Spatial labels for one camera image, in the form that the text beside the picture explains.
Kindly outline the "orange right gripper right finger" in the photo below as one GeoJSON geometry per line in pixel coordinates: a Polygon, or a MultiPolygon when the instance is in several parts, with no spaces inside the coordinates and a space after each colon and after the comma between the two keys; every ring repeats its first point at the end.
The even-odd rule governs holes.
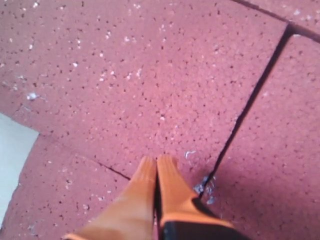
{"type": "Polygon", "coordinates": [[[161,240],[224,240],[234,226],[213,216],[181,175],[170,155],[157,159],[159,238],[161,240]]]}

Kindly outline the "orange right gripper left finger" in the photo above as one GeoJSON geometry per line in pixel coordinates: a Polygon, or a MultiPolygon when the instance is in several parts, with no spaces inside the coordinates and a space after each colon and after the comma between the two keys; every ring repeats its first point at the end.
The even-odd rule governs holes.
{"type": "Polygon", "coordinates": [[[151,240],[157,163],[144,156],[124,191],[92,222],[65,240],[151,240]]]}

